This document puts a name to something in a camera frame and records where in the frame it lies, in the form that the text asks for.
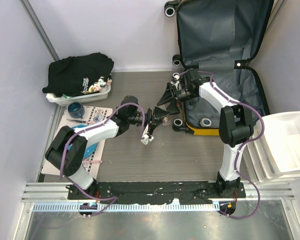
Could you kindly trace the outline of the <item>white blue round tin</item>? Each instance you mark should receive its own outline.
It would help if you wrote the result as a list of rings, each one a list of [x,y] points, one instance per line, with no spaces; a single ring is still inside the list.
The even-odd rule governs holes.
[[[200,125],[202,127],[210,127],[212,125],[212,121],[209,118],[202,118],[200,120]]]

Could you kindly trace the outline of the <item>white perforated plastic basket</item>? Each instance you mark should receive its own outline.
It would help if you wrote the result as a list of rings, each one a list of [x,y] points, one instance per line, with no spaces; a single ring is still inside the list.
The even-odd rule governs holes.
[[[64,96],[56,97],[52,93],[47,93],[46,99],[50,103],[55,103],[61,107],[66,107],[75,102],[83,104],[83,103],[90,103],[90,102],[105,100],[108,98],[108,94],[110,91],[111,91],[111,85],[107,85],[101,91],[95,92],[93,94],[86,94],[86,95],[80,95],[80,96],[66,98]]]

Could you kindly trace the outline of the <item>floral patterned small pouch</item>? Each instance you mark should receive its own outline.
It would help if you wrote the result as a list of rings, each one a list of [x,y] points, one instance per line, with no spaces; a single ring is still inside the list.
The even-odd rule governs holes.
[[[93,83],[86,91],[86,94],[93,94],[99,92],[112,83],[112,76],[101,76],[95,83]]]

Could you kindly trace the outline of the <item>yellow cartoon hard-shell suitcase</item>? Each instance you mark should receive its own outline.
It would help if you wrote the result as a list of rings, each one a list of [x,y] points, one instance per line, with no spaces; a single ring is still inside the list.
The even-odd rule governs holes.
[[[176,18],[174,66],[212,77],[235,100],[256,109],[252,120],[270,114],[258,73],[250,67],[261,47],[271,0],[169,0],[165,16]]]

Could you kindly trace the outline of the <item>black cylindrical bottle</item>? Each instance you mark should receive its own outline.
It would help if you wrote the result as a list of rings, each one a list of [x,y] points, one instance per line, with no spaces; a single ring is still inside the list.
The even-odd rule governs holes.
[[[165,116],[163,119],[162,119],[162,125],[163,126],[168,126],[169,124],[171,123],[170,119],[168,116]]]

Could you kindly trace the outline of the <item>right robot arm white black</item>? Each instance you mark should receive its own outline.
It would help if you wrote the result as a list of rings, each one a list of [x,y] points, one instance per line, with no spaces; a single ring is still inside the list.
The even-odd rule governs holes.
[[[246,142],[253,135],[252,110],[227,95],[208,75],[203,77],[196,69],[176,73],[167,83],[158,106],[168,104],[169,112],[180,112],[178,104],[201,98],[219,111],[218,134],[224,144],[222,165],[217,173],[215,192],[226,198],[240,187],[239,168]]]

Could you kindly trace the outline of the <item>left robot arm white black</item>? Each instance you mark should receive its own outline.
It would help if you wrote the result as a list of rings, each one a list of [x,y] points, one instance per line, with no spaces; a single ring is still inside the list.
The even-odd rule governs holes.
[[[83,166],[87,147],[116,138],[131,125],[140,127],[140,141],[147,145],[154,139],[153,131],[169,115],[158,106],[143,110],[136,97],[125,96],[120,106],[99,123],[81,128],[63,126],[45,152],[45,159],[59,170],[61,177],[72,182],[83,198],[90,200],[97,196],[98,183]]]

